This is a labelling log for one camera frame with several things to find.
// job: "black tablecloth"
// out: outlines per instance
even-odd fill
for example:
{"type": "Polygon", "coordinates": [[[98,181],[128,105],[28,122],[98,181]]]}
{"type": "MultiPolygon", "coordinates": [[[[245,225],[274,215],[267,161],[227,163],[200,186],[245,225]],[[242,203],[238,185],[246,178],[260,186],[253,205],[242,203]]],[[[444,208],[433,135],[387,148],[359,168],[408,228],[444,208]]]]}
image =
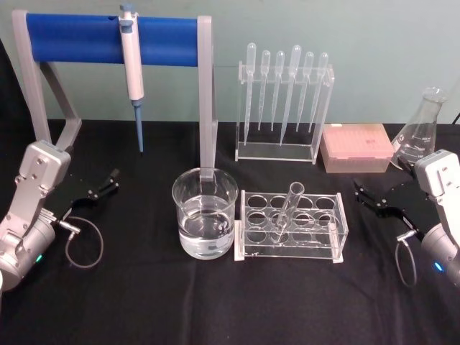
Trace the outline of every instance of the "black tablecloth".
{"type": "MultiPolygon", "coordinates": [[[[51,123],[56,133],[59,123],[51,123]]],[[[394,136],[400,126],[387,126],[394,136]]],[[[219,124],[216,167],[240,189],[280,193],[294,180],[308,193],[341,192],[349,225],[344,263],[248,258],[210,262],[181,248],[171,187],[198,164],[198,125],[84,121],[70,172],[98,182],[121,170],[120,190],[91,212],[105,252],[89,271],[71,267],[68,233],[14,291],[5,293],[0,344],[460,344],[460,294],[411,240],[420,281],[402,285],[395,235],[405,226],[378,219],[354,200],[352,178],[384,191],[409,180],[385,174],[325,173],[301,162],[234,161],[234,124],[219,124]]],[[[440,125],[436,149],[460,153],[460,128],[440,125]]],[[[9,207],[30,130],[0,126],[0,210],[9,207]]]]}

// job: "transfer pipette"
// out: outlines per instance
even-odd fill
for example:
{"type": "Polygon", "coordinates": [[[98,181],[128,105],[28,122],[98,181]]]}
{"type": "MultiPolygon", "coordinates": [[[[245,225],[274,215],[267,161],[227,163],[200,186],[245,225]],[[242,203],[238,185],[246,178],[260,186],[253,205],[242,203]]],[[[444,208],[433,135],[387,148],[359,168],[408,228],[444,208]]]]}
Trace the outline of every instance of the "transfer pipette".
{"type": "Polygon", "coordinates": [[[310,73],[311,68],[313,67],[313,60],[315,59],[315,55],[312,52],[307,52],[305,54],[305,62],[303,63],[303,81],[305,84],[302,85],[302,89],[300,90],[300,100],[299,100],[299,107],[297,112],[297,126],[295,127],[295,131],[298,132],[299,130],[299,123],[300,118],[302,117],[303,112],[303,104],[305,103],[305,97],[307,96],[307,88],[308,84],[310,83],[310,73]]]}
{"type": "Polygon", "coordinates": [[[273,122],[275,122],[276,105],[278,103],[278,93],[280,91],[281,75],[282,75],[282,70],[284,67],[285,67],[285,53],[280,50],[276,54],[276,62],[275,62],[275,87],[273,88],[273,103],[272,103],[272,130],[273,130],[273,122]]]}
{"type": "Polygon", "coordinates": [[[319,93],[321,91],[321,86],[323,85],[324,75],[326,74],[326,66],[328,65],[328,59],[329,59],[329,56],[327,52],[324,52],[319,57],[318,72],[317,72],[318,83],[316,84],[315,94],[313,96],[313,103],[311,105],[310,126],[308,127],[308,133],[311,132],[311,125],[313,124],[313,120],[316,115],[316,108],[318,106],[319,93]]]}
{"type": "Polygon", "coordinates": [[[142,137],[141,105],[144,98],[144,84],[142,81],[141,50],[139,45],[139,31],[137,29],[138,13],[132,11],[131,4],[120,6],[123,14],[119,17],[121,46],[123,47],[123,61],[126,69],[126,84],[128,96],[134,107],[136,117],[137,141],[139,151],[144,152],[142,137]]]}
{"type": "Polygon", "coordinates": [[[264,101],[265,101],[265,85],[267,84],[267,74],[270,67],[270,52],[264,50],[262,52],[262,62],[260,64],[260,73],[262,74],[262,81],[260,82],[260,96],[259,96],[259,126],[257,127],[260,130],[260,122],[262,122],[262,113],[264,112],[264,101]]]}
{"type": "Polygon", "coordinates": [[[284,116],[282,117],[280,144],[282,144],[282,139],[285,136],[286,127],[288,126],[290,101],[291,101],[291,99],[293,97],[295,75],[297,74],[297,69],[299,67],[300,55],[301,54],[302,54],[302,48],[300,47],[300,45],[295,45],[293,47],[293,51],[290,53],[289,84],[287,85],[285,113],[284,113],[284,116]]]}
{"type": "Polygon", "coordinates": [[[246,114],[244,115],[244,144],[246,144],[247,134],[249,133],[249,120],[251,117],[251,98],[252,81],[256,70],[256,45],[249,43],[246,53],[246,73],[247,73],[247,92],[246,92],[246,114]]]}

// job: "glass beaker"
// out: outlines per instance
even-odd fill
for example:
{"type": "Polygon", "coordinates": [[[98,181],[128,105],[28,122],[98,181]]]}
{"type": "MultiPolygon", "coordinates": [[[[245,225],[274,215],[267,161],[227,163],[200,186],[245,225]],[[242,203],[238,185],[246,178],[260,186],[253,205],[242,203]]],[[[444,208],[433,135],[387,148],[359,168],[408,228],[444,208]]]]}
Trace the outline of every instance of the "glass beaker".
{"type": "Polygon", "coordinates": [[[238,186],[228,173],[209,167],[184,172],[172,186],[184,250],[202,260],[224,255],[234,240],[238,186]]]}
{"type": "Polygon", "coordinates": [[[397,163],[400,156],[410,163],[415,163],[434,152],[436,122],[445,101],[447,95],[440,88],[424,90],[417,112],[392,141],[395,153],[391,163],[395,167],[401,169],[397,163]]]}

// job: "test tube rack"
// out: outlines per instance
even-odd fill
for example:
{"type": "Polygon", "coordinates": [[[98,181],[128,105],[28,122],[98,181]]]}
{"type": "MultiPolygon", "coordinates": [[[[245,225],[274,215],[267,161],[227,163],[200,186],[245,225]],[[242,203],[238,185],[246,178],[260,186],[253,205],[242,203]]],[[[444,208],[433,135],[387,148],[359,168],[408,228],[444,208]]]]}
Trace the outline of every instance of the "test tube rack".
{"type": "Polygon", "coordinates": [[[235,160],[287,160],[312,162],[315,164],[323,133],[323,125],[331,99],[332,88],[334,86],[334,70],[332,65],[327,65],[325,68],[296,68],[294,84],[293,87],[291,86],[291,96],[286,96],[290,86],[290,66],[288,64],[282,67],[278,92],[275,92],[275,83],[277,79],[277,67],[275,65],[270,65],[268,68],[266,65],[263,66],[262,63],[260,65],[249,66],[249,72],[247,68],[248,65],[243,64],[242,61],[239,62],[239,97],[238,117],[236,121],[235,160]],[[260,101],[261,92],[259,91],[261,87],[264,87],[262,86],[263,83],[266,83],[266,91],[263,93],[264,98],[260,101]],[[251,89],[247,92],[249,84],[251,84],[251,89]],[[317,104],[315,104],[314,93],[316,92],[317,86],[319,87],[317,91],[318,100],[317,104]],[[307,87],[307,94],[302,97],[302,88],[305,87],[307,87]],[[278,100],[273,102],[276,93],[278,94],[278,100]],[[248,115],[248,94],[251,95],[252,100],[249,102],[249,135],[247,135],[247,140],[245,140],[244,125],[248,115]],[[286,103],[286,99],[290,99],[290,105],[286,103]],[[273,103],[276,104],[274,126],[271,125],[271,108],[273,103]],[[259,126],[260,104],[263,110],[262,123],[259,126]],[[284,118],[283,115],[286,108],[288,108],[288,123],[284,125],[284,128],[287,125],[287,131],[284,135],[281,119],[284,118]],[[300,127],[296,130],[298,111],[302,114],[302,121],[300,127]],[[313,122],[313,126],[310,125],[313,132],[312,134],[308,128],[308,122],[310,122],[311,119],[313,122]]]}
{"type": "Polygon", "coordinates": [[[286,194],[241,191],[241,221],[235,222],[235,261],[245,257],[298,257],[343,262],[348,234],[341,194],[303,194],[291,224],[275,232],[286,194]]]}

